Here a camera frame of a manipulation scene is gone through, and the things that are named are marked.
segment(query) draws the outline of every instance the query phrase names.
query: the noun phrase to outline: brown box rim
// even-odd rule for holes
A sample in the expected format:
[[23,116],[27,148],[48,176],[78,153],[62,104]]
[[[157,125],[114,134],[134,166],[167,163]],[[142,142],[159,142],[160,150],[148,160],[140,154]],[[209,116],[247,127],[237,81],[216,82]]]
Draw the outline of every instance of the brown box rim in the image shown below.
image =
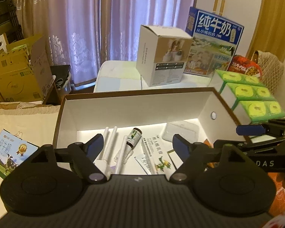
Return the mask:
[[[99,93],[78,93],[78,94],[68,94],[64,97],[61,102],[59,109],[54,138],[53,146],[57,147],[58,131],[60,127],[62,112],[66,100],[75,99],[91,99],[91,98],[104,98],[104,97],[124,97],[124,96],[141,96],[141,95],[156,95],[156,94],[169,94],[169,93],[192,93],[192,92],[213,92],[221,104],[225,107],[226,111],[234,121],[236,125],[241,125],[237,117],[234,115],[232,110],[228,107],[221,95],[215,90],[214,87],[192,87],[192,88],[169,88],[169,89],[148,89],[148,90],[132,90],[132,91],[117,91],[117,92],[99,92]],[[251,143],[248,136],[244,136],[247,143]]]

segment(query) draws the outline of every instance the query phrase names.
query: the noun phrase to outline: white storage box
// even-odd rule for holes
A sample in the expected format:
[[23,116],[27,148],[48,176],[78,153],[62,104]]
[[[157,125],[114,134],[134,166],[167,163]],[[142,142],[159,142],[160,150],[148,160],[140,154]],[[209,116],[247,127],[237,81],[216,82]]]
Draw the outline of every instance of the white storage box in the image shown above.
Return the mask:
[[141,25],[136,69],[149,87],[179,83],[191,43],[180,28]]
[[[114,151],[109,157],[111,166],[121,147],[124,135],[132,128],[142,131],[143,137],[162,134],[166,122],[186,120],[199,126],[198,141],[208,139],[245,140],[236,134],[239,121],[214,88],[154,89],[66,95],[61,104],[53,145],[65,148],[76,141],[83,143],[105,127],[118,127]],[[165,151],[172,143],[163,142]],[[143,153],[141,140],[133,155],[122,166],[122,174],[146,174],[135,160]]]

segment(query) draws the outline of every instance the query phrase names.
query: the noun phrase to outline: sheer curtain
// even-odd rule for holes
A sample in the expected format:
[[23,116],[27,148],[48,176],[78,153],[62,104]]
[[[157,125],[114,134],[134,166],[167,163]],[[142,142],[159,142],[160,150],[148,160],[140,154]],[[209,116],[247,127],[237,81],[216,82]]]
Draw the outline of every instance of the sheer curtain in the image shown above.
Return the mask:
[[185,29],[194,0],[112,0],[110,47],[106,59],[135,61],[140,25],[164,25]]
[[25,37],[49,39],[49,60],[70,64],[75,86],[106,60],[136,60],[141,24],[186,26],[193,0],[14,0]]
[[93,82],[100,68],[100,0],[14,0],[24,37],[49,39],[55,65],[71,64],[75,86]]

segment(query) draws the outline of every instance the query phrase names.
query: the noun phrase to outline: blue milk box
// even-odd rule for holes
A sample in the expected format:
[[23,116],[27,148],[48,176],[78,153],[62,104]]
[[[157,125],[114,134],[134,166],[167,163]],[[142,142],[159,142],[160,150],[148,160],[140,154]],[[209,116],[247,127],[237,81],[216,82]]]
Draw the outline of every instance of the blue milk box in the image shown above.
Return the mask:
[[0,177],[8,176],[37,149],[37,146],[2,130],[0,133]]
[[227,70],[244,27],[222,16],[190,7],[186,33],[193,37],[185,73],[212,76]]

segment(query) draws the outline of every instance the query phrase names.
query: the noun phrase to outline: cow picture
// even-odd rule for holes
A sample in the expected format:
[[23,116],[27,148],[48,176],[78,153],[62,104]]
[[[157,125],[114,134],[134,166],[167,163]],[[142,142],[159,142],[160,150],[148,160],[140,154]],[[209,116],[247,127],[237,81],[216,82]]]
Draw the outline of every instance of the cow picture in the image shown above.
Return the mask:
[[12,160],[13,156],[8,154],[8,159],[5,164],[5,174],[9,170],[10,172],[13,171],[18,165]]

